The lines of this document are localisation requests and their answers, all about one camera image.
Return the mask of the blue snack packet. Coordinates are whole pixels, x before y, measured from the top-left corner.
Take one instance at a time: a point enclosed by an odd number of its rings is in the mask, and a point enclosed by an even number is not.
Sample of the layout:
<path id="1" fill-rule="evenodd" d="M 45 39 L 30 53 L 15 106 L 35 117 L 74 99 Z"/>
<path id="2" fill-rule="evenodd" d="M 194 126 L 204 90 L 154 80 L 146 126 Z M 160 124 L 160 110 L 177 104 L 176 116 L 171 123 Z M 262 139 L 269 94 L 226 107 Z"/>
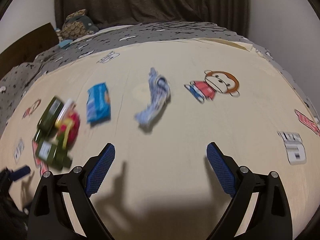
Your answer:
<path id="1" fill-rule="evenodd" d="M 111 102 L 106 83 L 99 83 L 88 91 L 86 119 L 88 123 L 99 123 L 111 118 Z"/>

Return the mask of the cream printed duvet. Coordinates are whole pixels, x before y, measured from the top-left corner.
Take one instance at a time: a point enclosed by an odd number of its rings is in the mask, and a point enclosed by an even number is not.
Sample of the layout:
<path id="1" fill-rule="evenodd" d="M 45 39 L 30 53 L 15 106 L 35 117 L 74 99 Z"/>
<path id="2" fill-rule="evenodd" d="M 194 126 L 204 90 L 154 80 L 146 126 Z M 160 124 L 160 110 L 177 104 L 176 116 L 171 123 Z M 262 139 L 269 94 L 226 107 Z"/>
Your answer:
<path id="1" fill-rule="evenodd" d="M 153 67 L 171 96 L 149 129 L 135 114 L 150 103 Z M 111 118 L 88 123 L 88 90 L 106 83 Z M 33 159 L 36 125 L 54 96 L 75 101 L 79 134 L 69 152 L 84 165 L 107 143 L 115 160 L 92 203 L 116 239 L 205 239 L 231 198 L 206 157 L 215 142 L 252 172 L 278 172 L 290 205 L 293 235 L 319 206 L 319 136 L 299 115 L 312 113 L 287 79 L 253 52 L 196 39 L 147 42 L 89 55 L 39 78 L 1 137 L 1 167 L 28 165 L 12 185 L 18 207 L 40 180 Z"/>

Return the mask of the brown curtain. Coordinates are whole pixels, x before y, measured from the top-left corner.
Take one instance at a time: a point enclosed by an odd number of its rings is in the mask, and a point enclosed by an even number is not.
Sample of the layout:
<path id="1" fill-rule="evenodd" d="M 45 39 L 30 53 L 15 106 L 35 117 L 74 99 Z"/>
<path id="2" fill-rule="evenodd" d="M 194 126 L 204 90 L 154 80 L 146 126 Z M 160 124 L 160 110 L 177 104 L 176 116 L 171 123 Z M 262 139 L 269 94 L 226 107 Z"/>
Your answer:
<path id="1" fill-rule="evenodd" d="M 249 0 L 54 0 L 55 21 L 85 9 L 99 28 L 155 22 L 213 22 L 246 36 Z"/>

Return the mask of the green lotion bottle lying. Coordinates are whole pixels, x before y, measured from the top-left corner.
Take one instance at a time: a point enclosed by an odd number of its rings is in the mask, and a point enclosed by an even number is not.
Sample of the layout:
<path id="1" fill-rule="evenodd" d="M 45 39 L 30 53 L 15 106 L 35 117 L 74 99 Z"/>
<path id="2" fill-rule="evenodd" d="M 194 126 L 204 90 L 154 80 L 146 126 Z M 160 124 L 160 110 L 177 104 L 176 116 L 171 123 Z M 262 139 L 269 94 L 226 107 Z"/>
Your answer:
<path id="1" fill-rule="evenodd" d="M 72 159 L 68 156 L 66 149 L 44 139 L 39 141 L 35 155 L 49 167 L 59 171 L 63 168 L 70 168 L 72 165 Z"/>

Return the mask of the dark wooden headboard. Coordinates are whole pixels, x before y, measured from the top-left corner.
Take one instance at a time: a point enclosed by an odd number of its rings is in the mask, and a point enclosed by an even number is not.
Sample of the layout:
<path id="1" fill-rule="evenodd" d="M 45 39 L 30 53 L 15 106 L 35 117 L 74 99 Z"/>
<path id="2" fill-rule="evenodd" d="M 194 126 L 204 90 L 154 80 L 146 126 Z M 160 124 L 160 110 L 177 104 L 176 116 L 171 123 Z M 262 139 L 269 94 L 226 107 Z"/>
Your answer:
<path id="1" fill-rule="evenodd" d="M 3 78 L 12 68 L 24 62 L 33 62 L 37 55 L 54 47 L 58 42 L 58 36 L 51 23 L 24 35 L 1 52 L 0 77 Z"/>

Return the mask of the red yellow snack wrapper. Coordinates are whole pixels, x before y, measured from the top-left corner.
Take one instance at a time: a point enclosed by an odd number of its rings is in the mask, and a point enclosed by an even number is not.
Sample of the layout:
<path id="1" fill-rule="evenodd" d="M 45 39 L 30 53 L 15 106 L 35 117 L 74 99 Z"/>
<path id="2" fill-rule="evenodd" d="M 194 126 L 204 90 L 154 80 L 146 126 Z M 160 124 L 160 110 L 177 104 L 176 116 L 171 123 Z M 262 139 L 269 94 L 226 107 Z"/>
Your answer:
<path id="1" fill-rule="evenodd" d="M 55 121 L 57 144 L 64 150 L 72 146 L 78 136 L 80 116 L 75 106 L 74 100 L 68 99 Z"/>

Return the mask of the grey patterned bed sheet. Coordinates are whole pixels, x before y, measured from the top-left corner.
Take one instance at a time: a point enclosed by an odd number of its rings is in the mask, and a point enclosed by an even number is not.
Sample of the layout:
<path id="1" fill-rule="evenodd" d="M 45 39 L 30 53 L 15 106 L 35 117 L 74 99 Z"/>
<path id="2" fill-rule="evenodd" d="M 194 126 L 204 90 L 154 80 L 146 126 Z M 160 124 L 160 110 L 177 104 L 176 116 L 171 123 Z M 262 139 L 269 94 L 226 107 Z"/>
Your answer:
<path id="1" fill-rule="evenodd" d="M 250 51 L 264 58 L 277 68 L 312 113 L 315 127 L 319 127 L 319 115 L 311 100 L 298 87 L 292 76 L 274 61 L 270 52 L 247 38 L 213 23 L 150 23 L 110 27 L 96 34 L 87 35 L 67 45 L 53 46 L 33 60 L 14 64 L 12 70 L 1 79 L 1 131 L 4 132 L 16 107 L 31 86 L 41 76 L 53 72 L 80 58 L 116 50 L 120 47 L 147 42 L 186 41 L 196 39 L 222 44 L 237 50 Z"/>

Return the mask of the green lotion bottle label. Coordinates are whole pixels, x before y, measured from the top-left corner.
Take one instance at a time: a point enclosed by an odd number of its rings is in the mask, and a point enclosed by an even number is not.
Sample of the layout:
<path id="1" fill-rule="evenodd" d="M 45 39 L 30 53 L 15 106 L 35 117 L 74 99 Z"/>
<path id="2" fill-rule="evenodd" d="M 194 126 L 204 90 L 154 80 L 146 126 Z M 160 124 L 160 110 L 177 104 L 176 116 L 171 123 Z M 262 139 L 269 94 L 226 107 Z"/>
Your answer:
<path id="1" fill-rule="evenodd" d="M 37 123 L 37 131 L 33 141 L 38 143 L 42 138 L 50 135 L 63 106 L 64 103 L 60 98 L 57 96 L 52 98 L 44 113 L 40 117 L 39 122 Z"/>

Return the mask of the blue white crumpled wrapper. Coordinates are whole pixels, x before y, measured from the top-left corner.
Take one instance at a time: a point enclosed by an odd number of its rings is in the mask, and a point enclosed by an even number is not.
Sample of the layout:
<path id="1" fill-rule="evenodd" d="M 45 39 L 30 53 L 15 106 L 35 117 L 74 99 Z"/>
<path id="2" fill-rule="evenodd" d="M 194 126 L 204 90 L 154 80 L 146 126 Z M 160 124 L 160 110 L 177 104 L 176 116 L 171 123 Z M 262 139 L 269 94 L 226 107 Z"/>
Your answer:
<path id="1" fill-rule="evenodd" d="M 149 129 L 160 116 L 167 101 L 170 99 L 171 91 L 167 79 L 151 67 L 149 72 L 150 103 L 144 110 L 135 114 L 135 120 L 141 128 Z"/>

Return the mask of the plush toy with cap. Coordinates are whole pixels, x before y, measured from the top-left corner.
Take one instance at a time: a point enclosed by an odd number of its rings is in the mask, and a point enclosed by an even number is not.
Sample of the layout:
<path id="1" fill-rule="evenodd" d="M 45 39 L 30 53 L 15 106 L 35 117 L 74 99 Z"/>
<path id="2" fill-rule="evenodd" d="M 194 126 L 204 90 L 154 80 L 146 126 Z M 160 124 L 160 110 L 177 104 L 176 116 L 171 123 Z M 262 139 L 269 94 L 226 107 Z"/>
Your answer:
<path id="1" fill-rule="evenodd" d="M 87 10 L 81 9 L 67 16 L 62 28 L 57 32 L 61 40 L 76 40 L 86 35 L 92 35 L 99 28 L 87 16 Z"/>

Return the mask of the small blue object on bed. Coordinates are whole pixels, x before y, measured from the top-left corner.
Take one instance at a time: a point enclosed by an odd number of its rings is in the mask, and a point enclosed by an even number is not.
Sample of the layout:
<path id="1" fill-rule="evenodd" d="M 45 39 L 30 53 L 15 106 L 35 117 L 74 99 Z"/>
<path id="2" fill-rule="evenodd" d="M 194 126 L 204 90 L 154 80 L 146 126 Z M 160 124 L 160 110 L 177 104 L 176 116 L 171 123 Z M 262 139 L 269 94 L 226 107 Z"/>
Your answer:
<path id="1" fill-rule="evenodd" d="M 66 49 L 68 46 L 71 45 L 72 42 L 73 42 L 72 40 L 63 40 L 63 41 L 59 42 L 58 45 L 61 49 Z"/>

